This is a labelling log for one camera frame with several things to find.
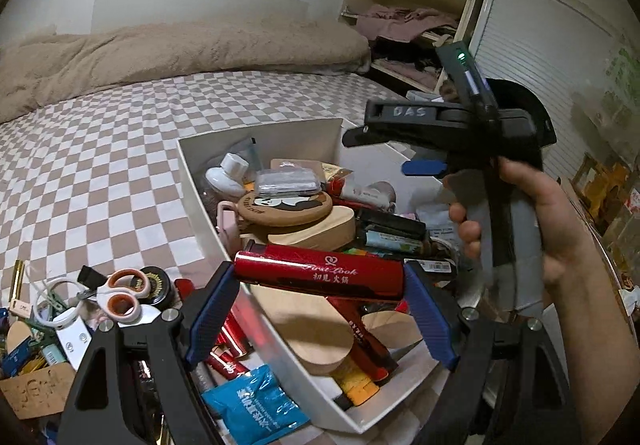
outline white cable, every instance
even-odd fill
[[[38,287],[38,284],[36,281],[33,281],[31,279],[31,274],[29,273],[29,270],[31,269],[31,261],[26,261],[25,262],[25,266],[24,266],[24,274],[27,276],[27,279],[29,280],[29,284],[32,284],[34,288],[36,288],[36,291],[40,294],[41,297],[43,297],[45,300],[47,300],[49,302],[50,305],[54,305],[56,304],[55,300],[50,297],[50,290],[49,288],[47,288],[47,285],[44,281],[42,281],[42,285],[44,286],[46,293],[41,290]]]
[[[75,284],[81,289],[81,291],[83,289],[86,289],[84,285],[80,284],[78,281],[74,281],[73,279],[52,279],[52,281],[48,282],[46,286],[47,286],[47,289],[53,290],[53,288],[65,282],[69,284]],[[69,308],[67,311],[65,311],[64,317],[62,317],[62,314],[58,315],[56,317],[55,322],[43,319],[38,313],[38,302],[41,297],[44,298],[43,294],[44,294],[43,291],[39,291],[36,297],[36,300],[33,302],[33,317],[34,319],[36,319],[36,321],[39,324],[42,324],[44,327],[47,327],[47,328],[53,328],[53,329],[59,330],[67,326],[69,323],[73,322],[76,318],[78,318],[78,312],[80,311],[80,308],[83,306],[83,303],[84,303],[84,301],[82,300],[78,302],[78,306],[76,306],[75,308]]]

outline folded clothes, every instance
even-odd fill
[[[458,21],[433,8],[388,8],[373,5],[358,17],[356,30],[368,40],[382,37],[397,42],[410,42],[425,31],[441,26],[458,27]]]
[[[415,80],[419,84],[429,89],[435,89],[438,83],[439,71],[436,68],[427,67],[424,71],[418,71],[414,64],[405,64],[403,62],[393,62],[391,60],[380,59],[377,62],[387,69],[392,70],[399,75],[406,76]]]

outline red tube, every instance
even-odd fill
[[[220,336],[222,336],[226,348],[234,358],[240,359],[251,352],[249,340],[231,312],[226,316]]]
[[[209,356],[205,359],[205,362],[213,367],[227,380],[233,380],[234,378],[244,375],[249,372],[249,369],[244,367],[240,362],[236,360],[226,351],[218,354],[218,348],[213,349]]]
[[[335,297],[327,297],[326,299],[351,326],[360,348],[356,350],[356,354],[361,355],[364,353],[368,362],[370,362],[370,365],[367,364],[369,371],[361,364],[358,364],[360,368],[375,382],[385,380],[389,373],[398,368],[398,363],[391,357],[388,349],[366,329],[358,312],[358,303],[353,300]]]
[[[399,301],[404,291],[399,261],[254,241],[236,254],[234,272],[240,281],[329,297]]]
[[[184,300],[191,295],[195,291],[195,287],[193,282],[189,279],[176,279],[174,281],[175,288],[178,290],[178,295],[180,299],[184,302]]]
[[[400,313],[409,313],[409,304],[407,301],[402,299],[398,303],[398,306],[396,306],[396,311],[399,311]]]

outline blue packet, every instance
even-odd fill
[[[269,365],[261,365],[202,394],[238,445],[266,445],[309,421],[280,388]]]

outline pink clip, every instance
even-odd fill
[[[236,204],[230,201],[218,203],[217,222],[216,230],[220,241],[222,241],[229,256],[233,257],[242,248]]]

